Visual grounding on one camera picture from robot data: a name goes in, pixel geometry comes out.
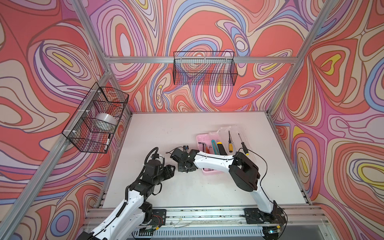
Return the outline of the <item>teal utility knife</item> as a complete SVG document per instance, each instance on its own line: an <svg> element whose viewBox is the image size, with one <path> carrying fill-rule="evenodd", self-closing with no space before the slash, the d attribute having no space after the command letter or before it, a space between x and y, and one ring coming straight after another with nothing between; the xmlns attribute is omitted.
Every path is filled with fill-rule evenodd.
<svg viewBox="0 0 384 240"><path fill-rule="evenodd" d="M220 152L219 152L218 145L217 145L216 141L212 140L211 143L212 143L212 148L213 148L214 154L218 155Z"/></svg>

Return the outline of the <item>black yellow utility knife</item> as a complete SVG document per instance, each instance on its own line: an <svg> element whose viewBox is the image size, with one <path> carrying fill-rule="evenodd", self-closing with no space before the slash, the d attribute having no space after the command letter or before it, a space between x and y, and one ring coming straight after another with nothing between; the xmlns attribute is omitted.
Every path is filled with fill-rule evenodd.
<svg viewBox="0 0 384 240"><path fill-rule="evenodd" d="M219 154L221 155L221 156L226 156L227 155L227 152L226 152L226 150L225 150L225 148L224 148L224 145L222 144L222 142L217 142L217 145L218 145L218 149L219 149Z"/></svg>

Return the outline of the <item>pink translucent plastic tool box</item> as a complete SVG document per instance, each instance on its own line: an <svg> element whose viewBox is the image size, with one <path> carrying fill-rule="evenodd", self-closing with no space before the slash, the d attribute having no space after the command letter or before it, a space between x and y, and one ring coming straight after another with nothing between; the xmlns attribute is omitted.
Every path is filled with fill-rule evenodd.
<svg viewBox="0 0 384 240"><path fill-rule="evenodd" d="M250 159L249 150L237 127L223 127L215 133L198 137L202 149L190 153L197 169L228 173L231 176L259 178L259 168Z"/></svg>

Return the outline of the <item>orange handled screwdriver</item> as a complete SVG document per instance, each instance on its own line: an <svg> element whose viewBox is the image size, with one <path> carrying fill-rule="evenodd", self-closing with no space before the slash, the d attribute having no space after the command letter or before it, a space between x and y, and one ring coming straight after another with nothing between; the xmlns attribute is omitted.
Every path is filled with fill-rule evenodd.
<svg viewBox="0 0 384 240"><path fill-rule="evenodd" d="M233 150L234 150L234 147L233 147L233 141L232 141L231 132L228 131L228 134L229 134L229 152L232 153Z"/></svg>

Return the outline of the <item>black yellow small screwdriver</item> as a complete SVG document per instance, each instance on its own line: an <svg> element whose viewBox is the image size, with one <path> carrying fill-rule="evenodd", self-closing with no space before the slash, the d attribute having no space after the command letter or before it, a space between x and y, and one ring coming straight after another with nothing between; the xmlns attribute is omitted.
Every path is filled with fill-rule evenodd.
<svg viewBox="0 0 384 240"><path fill-rule="evenodd" d="M246 156L248 156L248 155L249 155L249 150L248 150L248 148L247 148L245 142L243 141L243 139L242 139L240 133L238 133L238 135L239 135L239 139L240 139L240 141L241 141L241 145L242 145L242 148L243 148L243 152L244 152L244 154L245 154Z"/></svg>

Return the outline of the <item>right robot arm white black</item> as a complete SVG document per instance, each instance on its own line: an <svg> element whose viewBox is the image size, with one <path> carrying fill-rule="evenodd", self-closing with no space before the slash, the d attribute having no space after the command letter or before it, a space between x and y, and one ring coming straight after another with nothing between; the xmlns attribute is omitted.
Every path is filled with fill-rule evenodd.
<svg viewBox="0 0 384 240"><path fill-rule="evenodd" d="M178 163L179 172L193 172L197 169L212 169L228 173L235 185L248 192L257 204L260 220L250 217L257 223L271 223L276 220L281 225L288 222L287 214L276 201L271 200L261 185L259 167L246 154L236 152L234 155L214 155L199 150L186 152L179 148L171 151L171 159Z"/></svg>

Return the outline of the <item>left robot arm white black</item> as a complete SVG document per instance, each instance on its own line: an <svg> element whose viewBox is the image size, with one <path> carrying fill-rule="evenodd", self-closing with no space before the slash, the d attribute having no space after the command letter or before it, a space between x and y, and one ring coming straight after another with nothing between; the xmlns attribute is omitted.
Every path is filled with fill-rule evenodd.
<svg viewBox="0 0 384 240"><path fill-rule="evenodd" d="M155 187L171 179L176 167L158 159L149 160L137 179L126 187L124 199L91 232L82 232L78 240L126 240L141 224L152 219L153 205L147 202Z"/></svg>

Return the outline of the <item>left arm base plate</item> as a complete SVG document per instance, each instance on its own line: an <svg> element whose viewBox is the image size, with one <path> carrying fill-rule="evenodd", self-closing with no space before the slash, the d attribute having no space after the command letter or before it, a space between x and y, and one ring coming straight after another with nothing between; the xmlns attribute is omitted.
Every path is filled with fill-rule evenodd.
<svg viewBox="0 0 384 240"><path fill-rule="evenodd" d="M137 217L139 214L144 214L144 220L139 224L139 226L151 226L161 227L166 224L166 209L152 209L151 211L143 212L141 209L138 209L134 215L131 217Z"/></svg>

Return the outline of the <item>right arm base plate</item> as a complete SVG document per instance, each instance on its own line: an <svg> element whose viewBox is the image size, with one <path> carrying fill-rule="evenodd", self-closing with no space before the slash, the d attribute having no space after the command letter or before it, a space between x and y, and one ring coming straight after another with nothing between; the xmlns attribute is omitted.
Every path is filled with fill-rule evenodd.
<svg viewBox="0 0 384 240"><path fill-rule="evenodd" d="M281 208L274 208L270 214L258 208L245 208L242 217L246 219L247 224L284 225L287 222L286 214Z"/></svg>

